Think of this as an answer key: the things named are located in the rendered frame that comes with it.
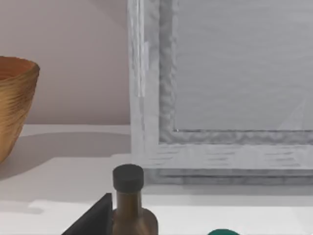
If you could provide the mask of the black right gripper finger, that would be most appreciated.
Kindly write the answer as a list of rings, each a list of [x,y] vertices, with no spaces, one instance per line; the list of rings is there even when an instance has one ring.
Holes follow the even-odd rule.
[[[112,235],[112,194],[106,193],[61,235]]]

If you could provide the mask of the brown bottle with black cap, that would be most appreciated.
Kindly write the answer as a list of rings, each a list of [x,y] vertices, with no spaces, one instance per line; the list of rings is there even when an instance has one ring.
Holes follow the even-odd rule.
[[[158,220],[142,206],[144,171],[135,164],[122,164],[112,172],[116,191],[112,235],[158,235]]]

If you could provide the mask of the green round object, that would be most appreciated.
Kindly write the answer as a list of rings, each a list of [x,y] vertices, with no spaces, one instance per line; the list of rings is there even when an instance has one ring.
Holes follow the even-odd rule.
[[[207,235],[240,235],[240,234],[230,229],[215,229],[210,231]]]

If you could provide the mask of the brown woven basket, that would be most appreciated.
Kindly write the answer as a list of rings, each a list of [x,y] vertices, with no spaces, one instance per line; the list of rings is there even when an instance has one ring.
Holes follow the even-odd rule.
[[[0,164],[22,131],[39,74],[40,67],[33,61],[0,56]]]

